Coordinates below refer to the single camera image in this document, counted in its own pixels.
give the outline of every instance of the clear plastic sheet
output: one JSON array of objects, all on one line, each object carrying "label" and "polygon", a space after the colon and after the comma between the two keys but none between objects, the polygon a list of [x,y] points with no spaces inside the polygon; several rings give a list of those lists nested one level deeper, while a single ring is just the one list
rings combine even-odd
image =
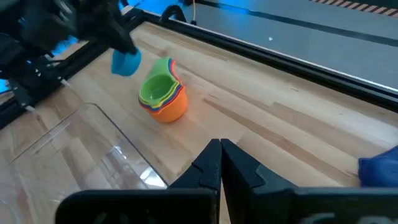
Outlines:
[{"label": "clear plastic sheet", "polygon": [[81,190],[166,187],[101,109],[87,104],[2,169],[1,223],[53,223],[62,199]]}]

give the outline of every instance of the green cup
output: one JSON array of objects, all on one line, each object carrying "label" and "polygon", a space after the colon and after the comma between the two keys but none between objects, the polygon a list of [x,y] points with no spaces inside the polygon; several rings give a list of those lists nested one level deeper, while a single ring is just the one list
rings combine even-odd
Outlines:
[{"label": "green cup", "polygon": [[172,90],[178,85],[173,76],[158,74],[146,79],[139,90],[139,98],[145,104],[156,106],[172,94]]},{"label": "green cup", "polygon": [[178,80],[169,69],[170,60],[170,57],[164,57],[158,59],[152,66],[139,91],[139,99],[142,103],[154,107],[167,98],[173,88],[178,85]]}]

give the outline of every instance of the wooden table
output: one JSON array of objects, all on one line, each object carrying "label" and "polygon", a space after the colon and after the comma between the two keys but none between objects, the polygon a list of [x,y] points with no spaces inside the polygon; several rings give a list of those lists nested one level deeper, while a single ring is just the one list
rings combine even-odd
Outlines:
[{"label": "wooden table", "polygon": [[[95,103],[172,183],[212,138],[229,138],[299,186],[358,186],[358,158],[398,144],[398,115],[267,65],[144,23],[131,32],[142,53],[131,77],[111,74],[112,50],[0,131],[0,165],[84,103]],[[66,57],[80,45],[73,45]],[[176,122],[159,124],[137,101],[154,62],[177,61],[189,100]],[[223,206],[221,222],[228,217]]]}]

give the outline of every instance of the stacked measuring cup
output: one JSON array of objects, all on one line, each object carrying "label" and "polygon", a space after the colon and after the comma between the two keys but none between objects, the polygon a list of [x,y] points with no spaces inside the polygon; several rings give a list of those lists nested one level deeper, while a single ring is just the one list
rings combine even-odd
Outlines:
[{"label": "stacked measuring cup", "polygon": [[187,110],[185,87],[174,72],[175,61],[156,61],[139,90],[140,105],[158,122],[169,123]]}]

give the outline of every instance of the orange cup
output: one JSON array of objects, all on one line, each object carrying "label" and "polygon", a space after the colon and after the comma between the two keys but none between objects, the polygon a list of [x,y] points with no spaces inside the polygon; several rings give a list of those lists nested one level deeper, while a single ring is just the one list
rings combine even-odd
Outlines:
[{"label": "orange cup", "polygon": [[184,112],[187,110],[188,98],[185,93],[185,87],[183,86],[177,96],[164,108],[156,111],[148,111],[150,115],[160,123],[169,123],[179,119]]}]

